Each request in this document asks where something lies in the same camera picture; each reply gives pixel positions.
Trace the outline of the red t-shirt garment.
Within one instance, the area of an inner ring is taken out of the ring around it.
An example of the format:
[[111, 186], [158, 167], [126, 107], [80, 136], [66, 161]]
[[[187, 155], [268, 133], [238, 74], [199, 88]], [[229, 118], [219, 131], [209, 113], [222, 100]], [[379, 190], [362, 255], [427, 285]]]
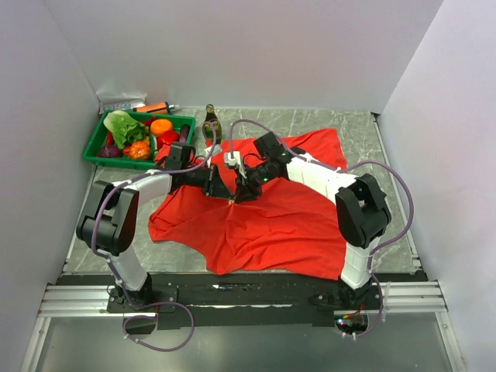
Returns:
[[335, 205], [283, 178], [241, 204], [184, 186], [150, 215], [148, 230], [155, 243], [173, 241], [199, 252], [215, 274], [282, 269], [335, 280], [346, 254]]

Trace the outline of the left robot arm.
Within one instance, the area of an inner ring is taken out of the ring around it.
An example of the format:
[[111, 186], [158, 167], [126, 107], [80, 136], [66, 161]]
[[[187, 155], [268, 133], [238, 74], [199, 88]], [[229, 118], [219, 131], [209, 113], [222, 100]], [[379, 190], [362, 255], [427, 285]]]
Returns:
[[96, 181], [90, 187], [76, 236], [105, 260], [118, 295], [135, 311], [143, 312], [154, 303], [151, 276], [132, 247], [139, 207], [184, 186], [199, 188], [207, 197], [232, 199], [217, 165], [211, 162], [221, 150], [220, 145], [210, 146], [201, 163], [194, 165], [195, 148], [174, 142], [169, 154], [144, 174], [114, 183]]

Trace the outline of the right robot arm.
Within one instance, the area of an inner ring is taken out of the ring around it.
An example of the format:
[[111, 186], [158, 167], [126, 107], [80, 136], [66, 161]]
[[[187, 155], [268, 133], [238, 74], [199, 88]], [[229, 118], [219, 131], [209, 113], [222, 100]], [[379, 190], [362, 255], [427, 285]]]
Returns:
[[370, 259], [391, 222], [386, 194], [370, 174], [357, 177], [316, 160], [299, 147], [289, 147], [269, 132], [254, 141], [262, 162], [245, 165], [242, 154], [229, 148], [225, 166], [236, 172], [234, 202], [251, 202], [262, 195], [262, 186], [284, 178], [312, 189], [336, 207], [339, 232], [346, 241], [344, 266], [339, 276], [344, 284], [338, 291], [340, 303], [357, 308], [370, 285]]

